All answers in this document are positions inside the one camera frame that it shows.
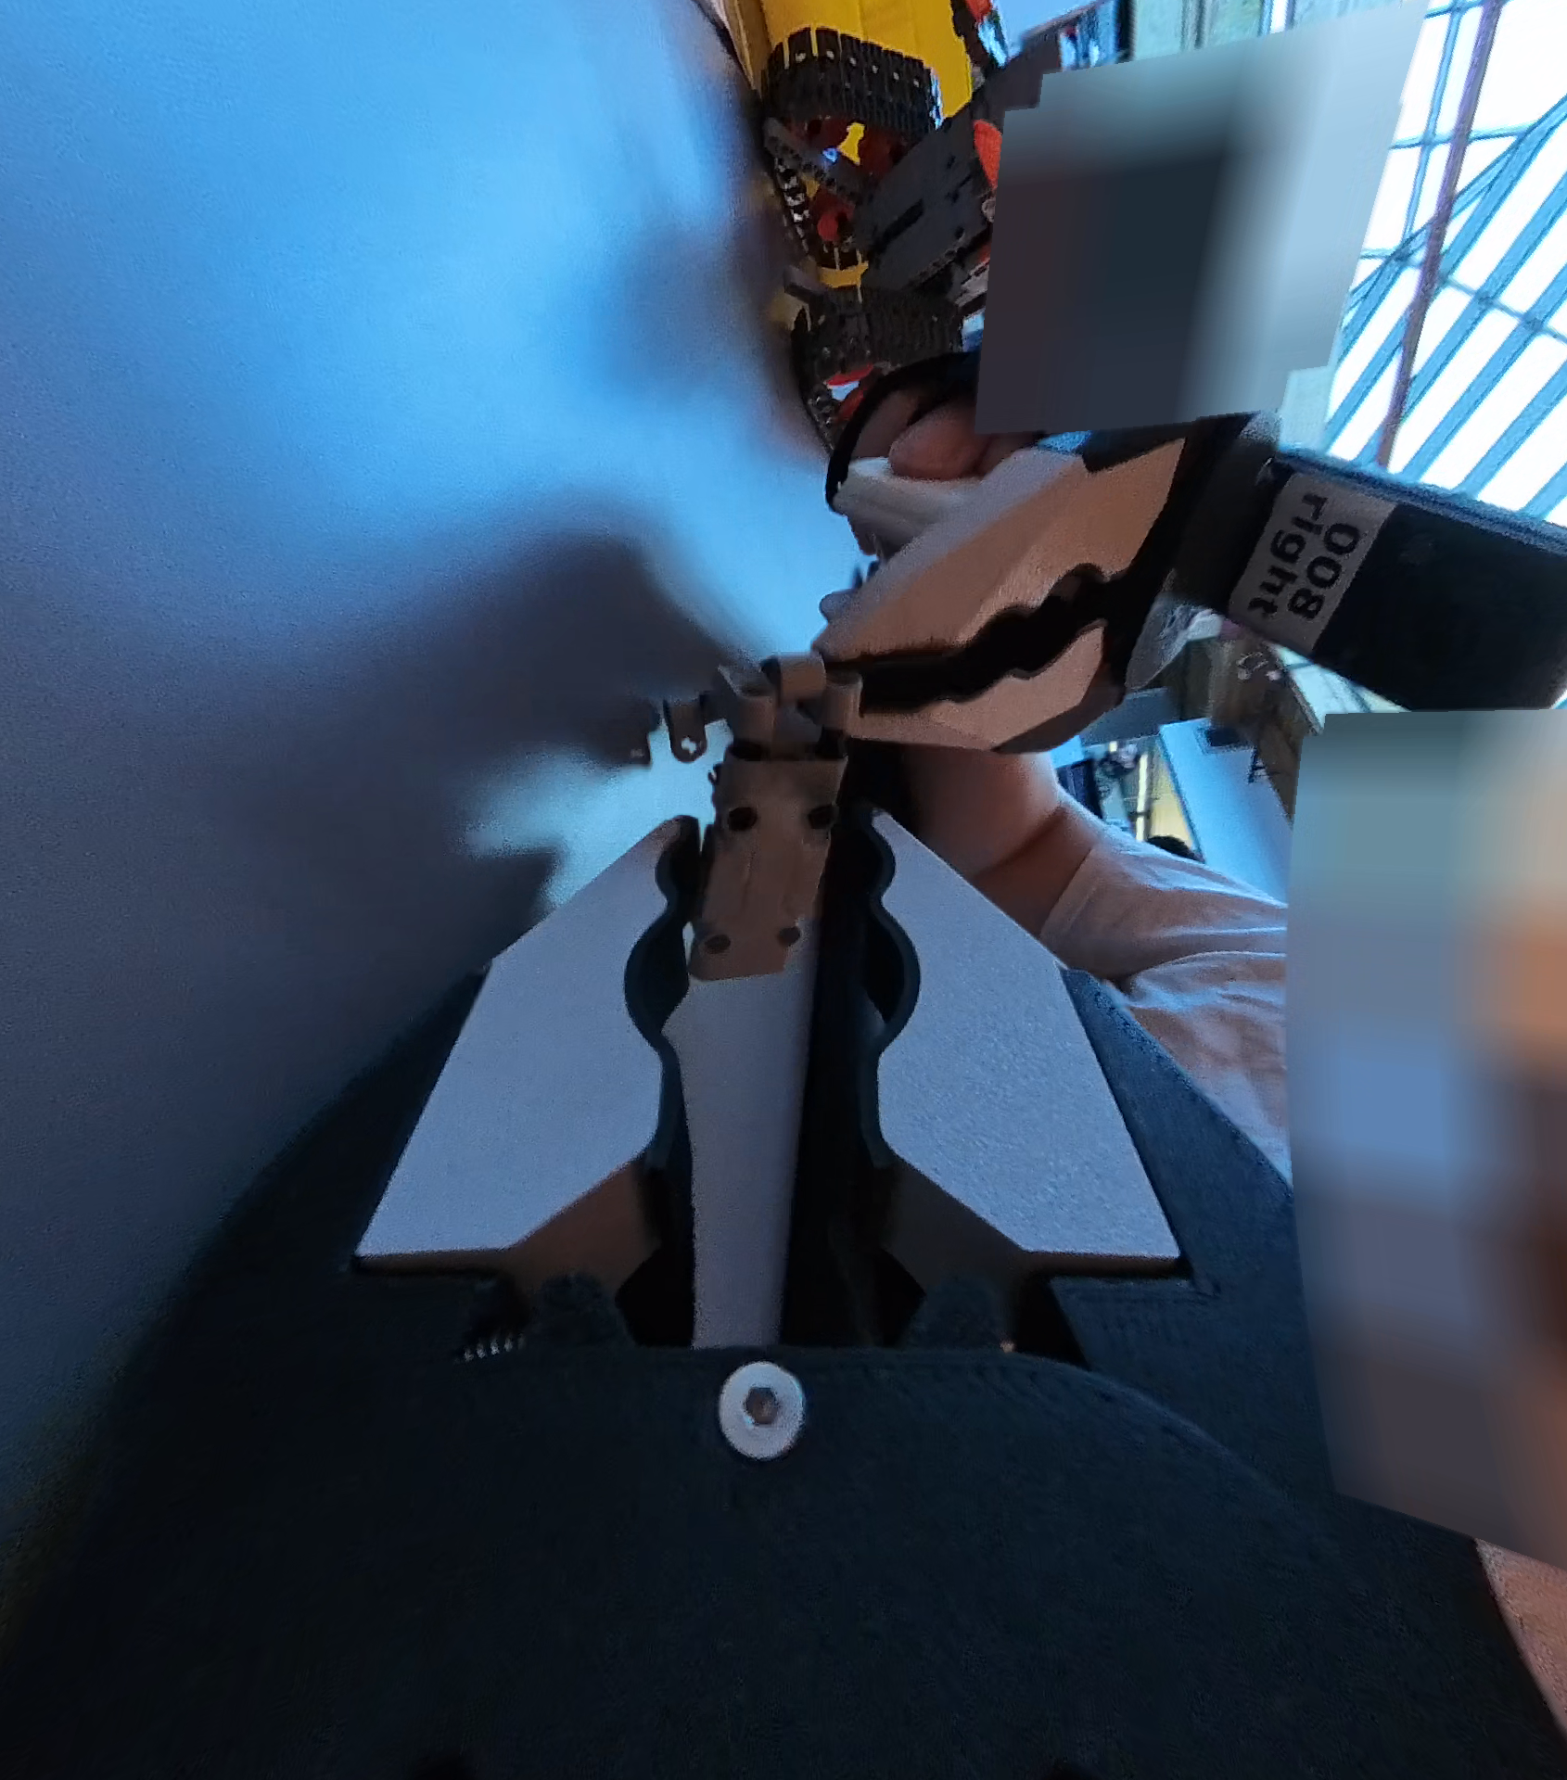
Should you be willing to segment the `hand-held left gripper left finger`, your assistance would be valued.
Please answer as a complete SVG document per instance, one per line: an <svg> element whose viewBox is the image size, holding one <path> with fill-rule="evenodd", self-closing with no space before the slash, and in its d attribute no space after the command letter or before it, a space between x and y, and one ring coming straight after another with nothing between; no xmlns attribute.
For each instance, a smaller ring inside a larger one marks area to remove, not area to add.
<svg viewBox="0 0 1567 1780"><path fill-rule="evenodd" d="M697 819L661 820L488 962L361 1266L500 1274L524 1302L590 1274L641 1340L690 1343L692 1152L664 1025L697 847Z"/></svg>

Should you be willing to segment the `black tracked toy robot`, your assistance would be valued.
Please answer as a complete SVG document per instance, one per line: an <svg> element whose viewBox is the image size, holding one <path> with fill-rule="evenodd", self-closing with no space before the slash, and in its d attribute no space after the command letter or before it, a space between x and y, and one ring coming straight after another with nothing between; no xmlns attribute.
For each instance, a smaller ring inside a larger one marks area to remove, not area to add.
<svg viewBox="0 0 1567 1780"><path fill-rule="evenodd" d="M874 90L842 117L751 83L796 252L796 388L827 446L885 375L963 353L984 306L1010 41L994 3L969 32L977 85L949 117Z"/></svg>

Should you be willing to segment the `short grey toy brick beam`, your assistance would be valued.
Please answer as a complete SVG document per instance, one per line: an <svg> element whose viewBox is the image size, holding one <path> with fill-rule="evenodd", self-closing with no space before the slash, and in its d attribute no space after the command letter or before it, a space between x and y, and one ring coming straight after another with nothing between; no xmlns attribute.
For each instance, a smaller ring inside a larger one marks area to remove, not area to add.
<svg viewBox="0 0 1567 1780"><path fill-rule="evenodd" d="M729 745L687 968L695 982L786 970L818 913L844 757L785 757Z"/></svg>

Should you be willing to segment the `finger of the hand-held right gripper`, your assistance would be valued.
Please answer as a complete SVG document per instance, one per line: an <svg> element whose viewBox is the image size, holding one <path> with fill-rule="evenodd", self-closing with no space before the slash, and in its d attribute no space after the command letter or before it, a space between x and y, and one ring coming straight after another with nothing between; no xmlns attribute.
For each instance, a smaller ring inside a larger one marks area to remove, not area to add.
<svg viewBox="0 0 1567 1780"><path fill-rule="evenodd" d="M930 524L827 620L818 656L885 678L1038 673L1092 628L1133 659L1169 622L1164 512L1181 446L1104 468L1027 446Z"/></svg>
<svg viewBox="0 0 1567 1780"><path fill-rule="evenodd" d="M1108 622L1092 622L1035 673L1010 670L969 699L947 693L907 711L865 708L853 720L849 734L907 748L1054 750L1122 695L1108 664L1108 643Z"/></svg>

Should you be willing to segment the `yellow plastic bin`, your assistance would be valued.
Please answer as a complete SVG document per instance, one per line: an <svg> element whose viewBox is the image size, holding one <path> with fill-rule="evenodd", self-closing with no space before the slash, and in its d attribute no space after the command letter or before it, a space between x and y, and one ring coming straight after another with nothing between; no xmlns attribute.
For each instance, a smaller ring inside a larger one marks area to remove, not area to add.
<svg viewBox="0 0 1567 1780"><path fill-rule="evenodd" d="M971 99L969 28L991 3L720 3L753 89L774 100L835 106L848 94L926 100L940 117Z"/></svg>

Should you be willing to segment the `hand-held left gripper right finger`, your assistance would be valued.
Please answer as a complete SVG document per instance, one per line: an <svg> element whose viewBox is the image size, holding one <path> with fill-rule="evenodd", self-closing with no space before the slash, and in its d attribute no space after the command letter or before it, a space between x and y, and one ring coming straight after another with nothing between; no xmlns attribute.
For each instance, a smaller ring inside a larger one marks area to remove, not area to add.
<svg viewBox="0 0 1567 1780"><path fill-rule="evenodd" d="M1061 965L882 811L821 890L791 1345L1078 1348L1059 1283L1184 1254Z"/></svg>

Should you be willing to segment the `person's right hand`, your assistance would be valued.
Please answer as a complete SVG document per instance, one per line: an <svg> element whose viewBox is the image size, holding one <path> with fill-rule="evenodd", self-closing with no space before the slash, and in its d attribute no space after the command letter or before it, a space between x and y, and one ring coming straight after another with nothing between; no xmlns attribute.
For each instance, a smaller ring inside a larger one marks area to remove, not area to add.
<svg viewBox="0 0 1567 1780"><path fill-rule="evenodd" d="M853 456L885 456L898 478L984 478L1040 436L1040 432L984 434L974 423L971 388L895 388L868 417Z"/></svg>

